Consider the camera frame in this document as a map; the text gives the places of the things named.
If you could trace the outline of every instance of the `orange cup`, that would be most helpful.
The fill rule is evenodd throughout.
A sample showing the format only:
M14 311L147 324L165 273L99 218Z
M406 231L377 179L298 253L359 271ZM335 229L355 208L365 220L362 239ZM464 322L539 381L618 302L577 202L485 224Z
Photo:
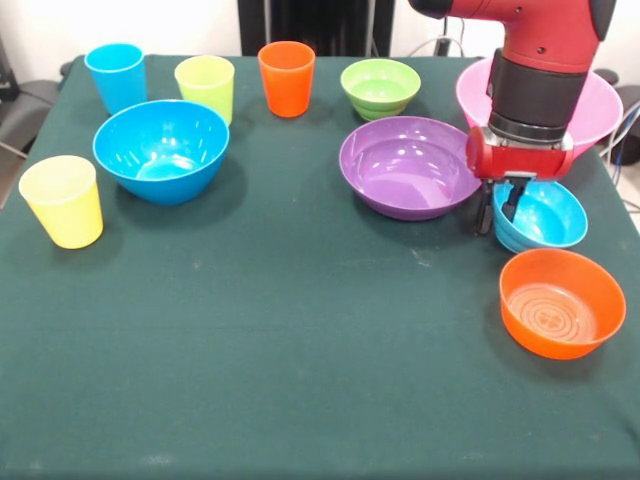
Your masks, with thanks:
M267 105L279 117L297 117L309 108L316 54L300 42L273 42L258 52Z
M502 320L524 348L554 360L595 350L620 329L624 293L600 265L553 248L513 257L500 275Z

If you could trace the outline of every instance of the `purple bowl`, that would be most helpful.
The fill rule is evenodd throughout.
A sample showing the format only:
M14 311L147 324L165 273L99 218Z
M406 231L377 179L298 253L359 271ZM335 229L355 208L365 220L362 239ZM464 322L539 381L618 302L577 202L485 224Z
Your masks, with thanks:
M467 135L423 117L366 123L340 149L340 170L362 200L397 220L447 213L480 186L467 168Z

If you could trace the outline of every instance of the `yellow cup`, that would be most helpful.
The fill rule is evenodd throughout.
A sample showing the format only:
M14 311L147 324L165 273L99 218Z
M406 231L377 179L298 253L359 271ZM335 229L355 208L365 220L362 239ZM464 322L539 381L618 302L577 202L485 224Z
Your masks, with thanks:
M231 124L235 68L229 60L212 55L191 57L176 67L174 75L184 100L215 110Z
M73 155L41 160L22 174L18 190L59 247L86 247L102 234L96 169L89 160Z

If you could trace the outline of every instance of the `dark green cloth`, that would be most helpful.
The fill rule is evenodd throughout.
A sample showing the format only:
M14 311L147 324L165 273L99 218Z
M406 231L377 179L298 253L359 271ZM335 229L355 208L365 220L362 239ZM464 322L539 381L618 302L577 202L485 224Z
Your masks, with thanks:
M147 58L178 98L178 57ZM99 171L102 238L54 247L14 190L0 215L0 476L136 479L638 479L640 242L596 155L564 183L589 215L576 248L617 277L627 321L553 362L500 318L510 255L472 235L473 201L401 223L338 169L360 121L319 58L311 108L266 107L233 59L232 140L215 183L163 208ZM465 128L469 60L412 59L406 114ZM29 163L93 158L106 120L76 61Z

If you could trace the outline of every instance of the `green bowl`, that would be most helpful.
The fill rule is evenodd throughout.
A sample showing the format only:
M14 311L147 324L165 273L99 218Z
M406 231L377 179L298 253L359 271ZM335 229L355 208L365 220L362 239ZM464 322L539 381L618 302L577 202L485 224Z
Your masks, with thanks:
M408 65L371 58L344 69L340 83L353 108L365 120L398 115L420 90L420 76Z

